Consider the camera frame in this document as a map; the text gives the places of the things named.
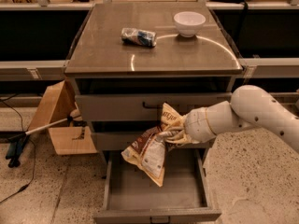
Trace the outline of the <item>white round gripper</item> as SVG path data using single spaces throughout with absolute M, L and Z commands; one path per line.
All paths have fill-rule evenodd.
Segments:
M 193 109 L 186 117 L 171 116 L 163 118 L 164 131 L 181 131 L 183 129 L 186 134 L 178 133 L 175 136 L 168 137 L 166 142 L 176 146 L 184 146 L 205 143 L 216 137 L 216 134 L 212 132 L 209 126 L 205 107 Z

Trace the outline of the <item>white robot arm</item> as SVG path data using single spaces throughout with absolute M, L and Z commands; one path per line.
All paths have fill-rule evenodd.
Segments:
M 245 85 L 229 102 L 191 110 L 166 128 L 166 142 L 176 146 L 205 143 L 221 133 L 264 128 L 299 152 L 299 118 L 265 90 Z

